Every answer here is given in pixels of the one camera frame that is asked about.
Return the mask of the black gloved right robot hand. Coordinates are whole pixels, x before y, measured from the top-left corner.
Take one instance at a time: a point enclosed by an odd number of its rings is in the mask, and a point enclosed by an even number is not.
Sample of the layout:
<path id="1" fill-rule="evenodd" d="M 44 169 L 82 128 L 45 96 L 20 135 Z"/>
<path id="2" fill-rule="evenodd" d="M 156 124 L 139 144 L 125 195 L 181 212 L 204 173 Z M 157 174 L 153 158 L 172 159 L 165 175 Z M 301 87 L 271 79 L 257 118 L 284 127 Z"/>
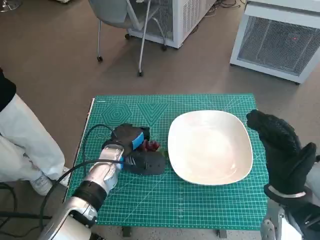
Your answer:
<path id="1" fill-rule="evenodd" d="M 268 184 L 284 195 L 304 192 L 307 175 L 316 162 L 316 144 L 302 147 L 295 129 L 274 115 L 254 109 L 246 119 L 264 146 Z"/>

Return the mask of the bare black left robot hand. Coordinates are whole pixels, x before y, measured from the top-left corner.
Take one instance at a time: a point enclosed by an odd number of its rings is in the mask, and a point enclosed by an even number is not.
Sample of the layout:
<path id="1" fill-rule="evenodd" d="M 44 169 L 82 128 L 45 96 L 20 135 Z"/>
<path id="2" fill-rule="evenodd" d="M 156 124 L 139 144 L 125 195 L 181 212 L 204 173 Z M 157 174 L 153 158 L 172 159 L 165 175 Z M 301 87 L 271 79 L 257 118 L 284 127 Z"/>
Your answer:
<path id="1" fill-rule="evenodd" d="M 143 144 L 145 140 L 150 139 L 150 128 L 147 126 L 133 126 L 130 123 L 123 123 L 117 126 L 111 138 L 105 143 L 122 146 L 123 154 L 126 156 Z"/>

